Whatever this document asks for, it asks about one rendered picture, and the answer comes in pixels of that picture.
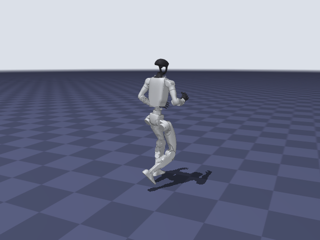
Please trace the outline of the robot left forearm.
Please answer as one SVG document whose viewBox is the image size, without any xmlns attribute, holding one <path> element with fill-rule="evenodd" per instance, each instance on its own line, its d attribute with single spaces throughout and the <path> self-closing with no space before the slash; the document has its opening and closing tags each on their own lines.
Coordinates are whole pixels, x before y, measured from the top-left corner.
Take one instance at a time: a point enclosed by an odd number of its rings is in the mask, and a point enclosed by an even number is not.
<svg viewBox="0 0 320 240">
<path fill-rule="evenodd" d="M 155 108 L 155 106 L 150 105 L 150 101 L 149 101 L 149 99 L 148 99 L 147 97 L 145 97 L 145 100 L 142 101 L 142 102 L 143 102 L 144 104 L 149 105 L 149 107 L 154 107 L 154 108 Z"/>
</svg>

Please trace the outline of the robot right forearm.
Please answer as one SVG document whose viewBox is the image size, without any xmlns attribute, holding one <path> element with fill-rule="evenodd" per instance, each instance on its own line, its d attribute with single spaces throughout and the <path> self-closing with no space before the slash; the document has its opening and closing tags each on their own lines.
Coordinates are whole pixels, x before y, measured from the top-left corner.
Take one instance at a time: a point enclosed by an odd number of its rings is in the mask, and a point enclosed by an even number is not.
<svg viewBox="0 0 320 240">
<path fill-rule="evenodd" d="M 177 102 L 179 103 L 177 106 L 182 106 L 183 104 L 185 104 L 184 98 L 182 99 L 177 98 Z"/>
</svg>

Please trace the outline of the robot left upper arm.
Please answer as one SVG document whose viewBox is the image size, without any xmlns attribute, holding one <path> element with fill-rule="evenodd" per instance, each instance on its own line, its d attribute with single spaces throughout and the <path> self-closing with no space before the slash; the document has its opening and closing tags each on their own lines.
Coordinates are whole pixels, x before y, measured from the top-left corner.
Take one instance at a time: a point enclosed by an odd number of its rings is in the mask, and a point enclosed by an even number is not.
<svg viewBox="0 0 320 240">
<path fill-rule="evenodd" d="M 139 94 L 138 94 L 138 99 L 139 99 L 140 101 L 144 101 L 144 100 L 146 99 L 146 97 L 145 97 L 144 94 L 149 90 L 149 82 L 150 82 L 150 79 L 151 79 L 151 78 L 147 78 L 147 79 L 145 80 L 144 85 L 143 85 L 141 91 L 140 91 Z"/>
</svg>

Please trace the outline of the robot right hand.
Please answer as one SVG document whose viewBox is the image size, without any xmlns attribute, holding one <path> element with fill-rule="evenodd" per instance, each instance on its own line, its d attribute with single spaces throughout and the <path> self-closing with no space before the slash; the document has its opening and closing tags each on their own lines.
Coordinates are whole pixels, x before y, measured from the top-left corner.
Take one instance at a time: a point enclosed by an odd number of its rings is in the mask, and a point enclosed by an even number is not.
<svg viewBox="0 0 320 240">
<path fill-rule="evenodd" d="M 184 99 L 185 101 L 187 101 L 189 99 L 188 95 L 184 92 L 181 92 L 182 93 L 182 97 L 180 99 Z"/>
</svg>

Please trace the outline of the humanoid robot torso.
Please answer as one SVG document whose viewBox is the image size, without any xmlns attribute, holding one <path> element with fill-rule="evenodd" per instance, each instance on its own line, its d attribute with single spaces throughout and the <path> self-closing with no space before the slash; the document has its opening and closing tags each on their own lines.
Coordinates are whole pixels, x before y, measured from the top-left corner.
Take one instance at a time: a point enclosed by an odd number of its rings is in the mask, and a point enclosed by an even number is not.
<svg viewBox="0 0 320 240">
<path fill-rule="evenodd" d="M 159 126 L 159 120 L 164 119 L 162 114 L 162 108 L 165 107 L 168 101 L 169 89 L 165 86 L 165 80 L 168 80 L 166 76 L 162 78 L 150 78 L 148 99 L 151 106 L 155 106 L 153 112 L 149 114 L 149 122 L 154 126 Z"/>
</svg>

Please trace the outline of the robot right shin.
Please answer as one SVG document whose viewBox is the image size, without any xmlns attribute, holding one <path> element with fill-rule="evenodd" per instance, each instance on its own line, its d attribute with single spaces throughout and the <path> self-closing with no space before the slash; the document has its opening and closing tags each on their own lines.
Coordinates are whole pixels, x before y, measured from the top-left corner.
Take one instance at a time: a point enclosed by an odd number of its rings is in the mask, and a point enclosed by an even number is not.
<svg viewBox="0 0 320 240">
<path fill-rule="evenodd" d="M 167 155 L 162 155 L 156 164 L 149 170 L 151 175 L 155 172 L 157 172 L 159 169 L 162 169 L 166 165 L 168 165 L 170 162 L 172 162 L 175 158 L 176 153 L 171 150 Z M 153 172 L 153 173 L 152 173 Z"/>
</svg>

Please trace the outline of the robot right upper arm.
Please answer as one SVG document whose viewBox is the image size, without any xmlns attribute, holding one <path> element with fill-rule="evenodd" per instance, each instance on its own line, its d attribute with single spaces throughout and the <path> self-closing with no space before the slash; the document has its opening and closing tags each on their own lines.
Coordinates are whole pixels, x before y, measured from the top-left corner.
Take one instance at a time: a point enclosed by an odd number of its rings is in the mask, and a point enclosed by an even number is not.
<svg viewBox="0 0 320 240">
<path fill-rule="evenodd" d="M 175 88 L 175 82 L 173 80 L 165 79 L 165 86 L 168 88 L 170 96 L 171 96 L 171 103 L 173 106 L 179 105 L 177 101 L 177 92 Z"/>
</svg>

